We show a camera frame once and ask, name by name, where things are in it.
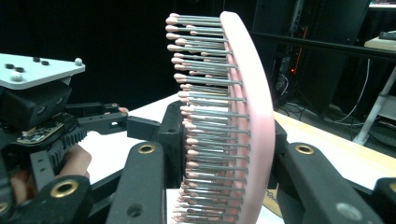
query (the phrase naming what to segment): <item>human hand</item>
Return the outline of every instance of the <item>human hand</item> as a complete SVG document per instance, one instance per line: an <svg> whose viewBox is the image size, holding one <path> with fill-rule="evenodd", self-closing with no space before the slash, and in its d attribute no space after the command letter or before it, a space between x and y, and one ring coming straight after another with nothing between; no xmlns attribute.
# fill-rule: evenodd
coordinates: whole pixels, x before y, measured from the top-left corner
<svg viewBox="0 0 396 224"><path fill-rule="evenodd" d="M84 175L87 178L90 174L87 172L91 163L92 156L80 145L74 145L64 155L65 165L62 171L56 176L65 175ZM35 181L33 175L28 171L19 171L11 177L11 186L14 188L15 202L17 205L32 199L36 194Z"/></svg>

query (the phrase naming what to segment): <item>brush head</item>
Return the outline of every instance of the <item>brush head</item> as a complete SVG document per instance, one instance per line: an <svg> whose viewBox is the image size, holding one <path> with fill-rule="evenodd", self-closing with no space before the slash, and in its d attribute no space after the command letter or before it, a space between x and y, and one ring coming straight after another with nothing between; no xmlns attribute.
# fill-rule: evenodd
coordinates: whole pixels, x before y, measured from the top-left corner
<svg viewBox="0 0 396 224"><path fill-rule="evenodd" d="M275 148L272 101L258 53L235 13L171 17L173 25L188 28L180 32L194 29L190 36L167 35L184 45L169 50L187 51L172 59L186 103L180 110L187 154L174 221L256 223Z"/></svg>

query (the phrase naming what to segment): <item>pink hairbrush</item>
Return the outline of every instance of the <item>pink hairbrush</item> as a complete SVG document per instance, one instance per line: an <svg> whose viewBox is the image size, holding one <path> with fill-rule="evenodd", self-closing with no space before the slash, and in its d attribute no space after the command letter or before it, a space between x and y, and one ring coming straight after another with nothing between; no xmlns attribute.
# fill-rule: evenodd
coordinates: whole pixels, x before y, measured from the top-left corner
<svg viewBox="0 0 396 224"><path fill-rule="evenodd" d="M275 122L262 63L238 15L171 14L186 128L186 176L175 223L256 223L274 157ZM177 35L187 32L189 35Z"/></svg>

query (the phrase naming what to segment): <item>desk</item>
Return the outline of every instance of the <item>desk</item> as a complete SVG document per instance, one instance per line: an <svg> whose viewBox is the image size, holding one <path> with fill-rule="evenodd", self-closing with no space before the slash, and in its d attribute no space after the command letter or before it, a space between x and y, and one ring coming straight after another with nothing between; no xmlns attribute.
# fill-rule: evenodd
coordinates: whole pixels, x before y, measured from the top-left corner
<svg viewBox="0 0 396 224"><path fill-rule="evenodd" d="M161 122L166 107L176 100L178 100L178 97L172 95L131 111L129 114ZM391 157L278 113L275 113L275 119L288 133L289 142L305 142L319 148L341 175L351 181L368 189L373 189L378 178L396 176L396 160ZM129 149L139 142L141 140L128 138L126 132L110 135L88 133L88 136L80 144L93 157L88 168L91 182L95 183L121 169L126 161ZM170 217L169 213L176 196L177 190L169 189L167 191L168 217ZM283 223L283 220L263 207L257 223L275 224Z"/></svg>
<svg viewBox="0 0 396 224"><path fill-rule="evenodd" d="M374 38L372 40L367 41L364 44L364 47L373 48L373 49L386 49L396 51L396 41L394 40L384 40ZM392 87L394 81L396 79L396 66L393 69L390 77L385 84L384 89L379 93L376 98L375 104L373 105L372 110L370 111L369 116L364 122L363 127L359 134L353 139L353 142L364 145L368 139L368 132L370 131L375 118L380 115L382 117L386 117L389 119L396 120L396 97L388 95L390 88Z"/></svg>

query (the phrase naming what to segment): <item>white mounting plate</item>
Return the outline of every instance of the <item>white mounting plate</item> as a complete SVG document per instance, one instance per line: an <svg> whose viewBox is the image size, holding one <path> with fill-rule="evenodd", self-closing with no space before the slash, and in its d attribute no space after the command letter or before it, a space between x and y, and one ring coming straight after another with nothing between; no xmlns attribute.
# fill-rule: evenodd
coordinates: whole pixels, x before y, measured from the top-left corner
<svg viewBox="0 0 396 224"><path fill-rule="evenodd" d="M16 81L12 78L15 68L7 68L7 64L14 67L22 67L21 80ZM40 62L34 62L33 57L19 56L0 53L0 86L12 90L24 90L47 83L64 77L71 77L74 74L85 71L85 64L66 62L53 59L40 58Z"/></svg>

